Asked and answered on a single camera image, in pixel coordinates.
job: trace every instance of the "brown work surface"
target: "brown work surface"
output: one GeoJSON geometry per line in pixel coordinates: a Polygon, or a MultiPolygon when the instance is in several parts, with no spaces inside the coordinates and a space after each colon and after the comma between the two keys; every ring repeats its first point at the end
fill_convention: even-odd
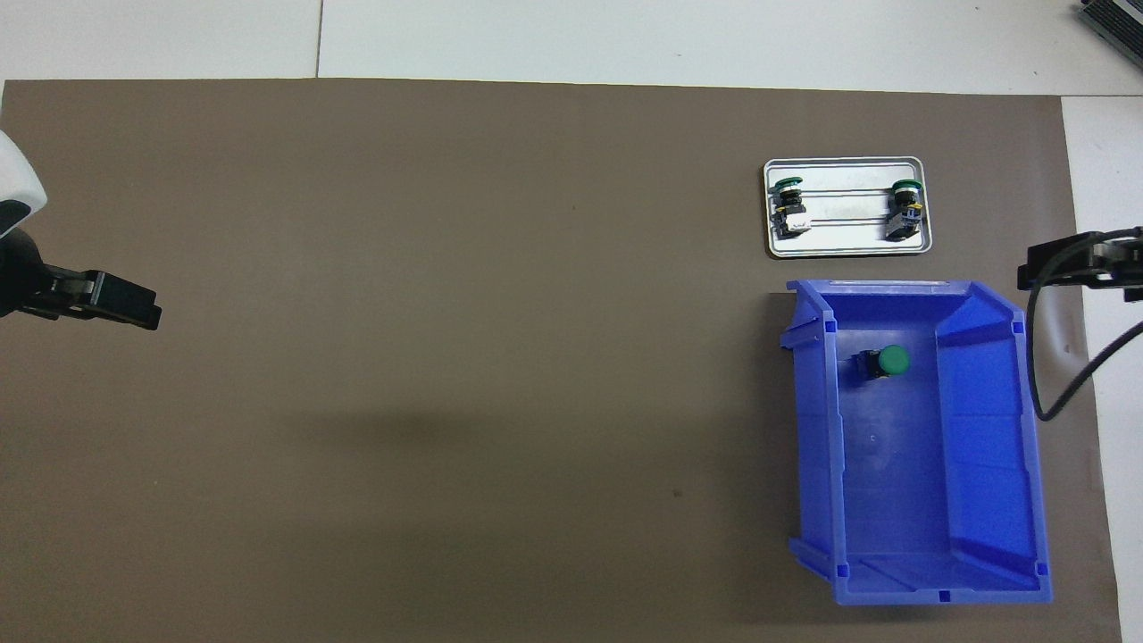
{"type": "Polygon", "coordinates": [[[6,643],[1118,640],[1089,391],[1041,427],[1054,604],[840,608],[786,548],[785,281],[1023,303],[1073,232],[1056,98],[42,81],[2,126],[45,259],[165,307],[2,321],[6,643]],[[766,255],[766,160],[888,154],[930,252],[766,255]]]}

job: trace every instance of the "black cable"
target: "black cable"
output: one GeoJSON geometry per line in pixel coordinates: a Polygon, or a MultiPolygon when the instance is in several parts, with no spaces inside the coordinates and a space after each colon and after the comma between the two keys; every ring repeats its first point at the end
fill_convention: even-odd
{"type": "Polygon", "coordinates": [[[1124,348],[1127,343],[1143,335],[1143,321],[1138,324],[1132,327],[1126,333],[1116,338],[1116,341],[1108,345],[1106,348],[1100,352],[1100,355],[1095,356],[1095,360],[1087,363],[1087,367],[1074,377],[1072,381],[1068,384],[1064,388],[1064,393],[1060,395],[1055,404],[1048,409],[1047,412],[1044,411],[1044,407],[1040,404],[1040,392],[1036,385],[1036,354],[1033,353],[1033,340],[1036,338],[1036,300],[1040,297],[1040,289],[1047,284],[1047,281],[1055,276],[1056,270],[1063,264],[1063,262],[1071,258],[1073,255],[1080,251],[1111,241],[1113,239],[1122,238],[1137,238],[1143,235],[1143,226],[1125,227],[1122,230],[1112,230],[1111,232],[1100,232],[1093,236],[1088,236],[1081,241],[1077,241],[1066,248],[1060,250],[1052,256],[1040,268],[1040,272],[1036,275],[1036,281],[1032,283],[1032,291],[1028,296],[1028,380],[1032,389],[1032,405],[1036,409],[1036,417],[1040,420],[1047,423],[1060,415],[1063,408],[1071,401],[1076,392],[1079,391],[1084,383],[1086,383],[1095,370],[1103,365],[1117,351],[1124,348]]]}

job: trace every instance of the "white surface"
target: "white surface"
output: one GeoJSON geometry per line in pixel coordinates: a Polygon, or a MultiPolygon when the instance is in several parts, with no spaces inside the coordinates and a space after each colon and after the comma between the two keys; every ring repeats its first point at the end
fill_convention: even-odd
{"type": "Polygon", "coordinates": [[[328,0],[320,75],[1143,94],[1073,0],[328,0]]]}
{"type": "Polygon", "coordinates": [[[0,79],[314,74],[320,0],[2,0],[0,79]]]}
{"type": "MultiPolygon", "coordinates": [[[[1076,222],[1080,230],[1143,224],[1143,97],[1064,98],[1076,222]]],[[[1095,355],[1143,319],[1143,303],[1116,290],[1084,291],[1087,351],[1095,355]]],[[[1124,641],[1143,642],[1143,395],[1137,393],[1143,339],[1095,373],[1111,553],[1119,585],[1124,641]]]]}

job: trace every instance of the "blue plastic bin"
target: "blue plastic bin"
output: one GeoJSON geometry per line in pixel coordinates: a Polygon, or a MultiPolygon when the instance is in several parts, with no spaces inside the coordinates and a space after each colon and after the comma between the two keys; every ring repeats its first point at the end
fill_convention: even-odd
{"type": "Polygon", "coordinates": [[[1050,602],[1023,311],[975,281],[788,287],[798,561],[844,605],[1050,602]],[[889,345],[909,370],[869,379],[889,345]]]}

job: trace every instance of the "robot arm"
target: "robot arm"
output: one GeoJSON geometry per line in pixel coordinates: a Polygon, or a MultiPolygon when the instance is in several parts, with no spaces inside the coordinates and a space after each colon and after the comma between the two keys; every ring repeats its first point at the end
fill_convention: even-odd
{"type": "Polygon", "coordinates": [[[18,310],[158,329],[162,308],[154,305],[154,290],[102,270],[77,272],[40,259],[35,241],[17,226],[47,201],[27,159],[0,131],[0,316],[18,310]]]}
{"type": "Polygon", "coordinates": [[[35,170],[11,138],[0,131],[0,239],[47,202],[35,170]]]}

